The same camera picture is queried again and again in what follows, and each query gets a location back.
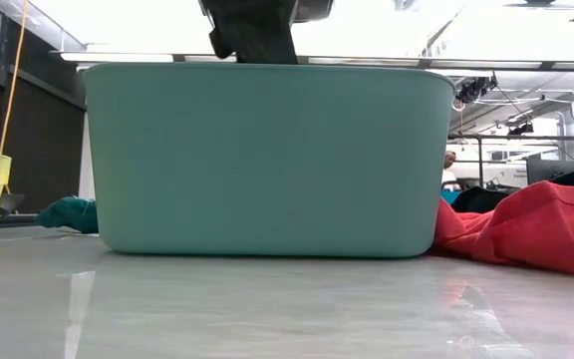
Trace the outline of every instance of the red fabric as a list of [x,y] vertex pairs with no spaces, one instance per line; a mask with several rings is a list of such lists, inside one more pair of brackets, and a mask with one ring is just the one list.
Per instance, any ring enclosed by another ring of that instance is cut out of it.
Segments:
[[433,252],[574,274],[574,186],[540,182],[489,213],[456,213],[443,199]]

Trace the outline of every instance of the person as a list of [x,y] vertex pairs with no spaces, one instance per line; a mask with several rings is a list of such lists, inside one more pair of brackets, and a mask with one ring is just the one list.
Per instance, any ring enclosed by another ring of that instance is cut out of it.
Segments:
[[457,160],[457,154],[454,151],[447,150],[444,153],[444,165],[442,169],[442,189],[443,190],[459,190],[459,185],[454,183],[457,181],[457,177],[455,174],[448,169],[455,163]]

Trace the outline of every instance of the teal plastic bin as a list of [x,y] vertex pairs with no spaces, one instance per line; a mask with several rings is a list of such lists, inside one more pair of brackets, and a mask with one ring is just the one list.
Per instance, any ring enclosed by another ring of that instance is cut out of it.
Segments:
[[108,64],[86,85],[99,227],[114,250],[407,257],[431,245],[445,77]]

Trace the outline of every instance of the cable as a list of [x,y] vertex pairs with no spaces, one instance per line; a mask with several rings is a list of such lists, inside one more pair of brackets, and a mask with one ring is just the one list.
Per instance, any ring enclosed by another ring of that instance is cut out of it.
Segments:
[[[497,90],[499,90],[499,92],[501,92],[502,95],[504,95],[504,97],[506,98],[506,100],[508,100],[508,101],[513,105],[513,107],[514,107],[515,109],[517,109],[517,111],[519,112],[519,114],[520,114],[521,116],[525,117],[525,118],[527,119],[527,121],[528,121],[528,118],[526,117],[526,114],[524,114],[523,111],[519,110],[519,108],[517,107],[517,105],[515,105],[515,104],[513,103],[513,101],[508,97],[508,95],[506,95],[506,93],[499,87],[499,85],[496,85],[496,87],[497,87]],[[559,151],[561,151],[562,153],[564,153],[564,155],[566,155],[569,159],[571,159],[571,160],[574,162],[574,157],[570,156],[570,154],[567,153],[566,150],[562,149],[562,147],[559,146],[558,144],[556,144],[554,141],[552,141],[552,140],[549,140],[549,141],[550,141],[550,143],[551,143],[554,147],[556,147]]]
[[8,135],[8,124],[10,122],[10,114],[12,113],[12,104],[15,97],[15,87],[17,86],[17,74],[19,72],[19,60],[21,59],[21,47],[24,43],[24,34],[26,33],[26,14],[28,13],[28,0],[24,0],[24,7],[21,17],[21,32],[19,33],[19,43],[17,44],[17,56],[15,57],[15,67],[12,73],[12,84],[10,85],[10,96],[8,97],[8,110],[4,119],[4,129],[1,135],[0,154],[4,154],[4,146],[6,145],[6,135]]

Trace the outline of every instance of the shiny floor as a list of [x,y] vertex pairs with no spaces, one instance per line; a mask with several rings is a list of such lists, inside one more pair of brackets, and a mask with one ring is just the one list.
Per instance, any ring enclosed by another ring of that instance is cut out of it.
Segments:
[[123,256],[0,229],[0,358],[574,358],[574,277],[435,257]]

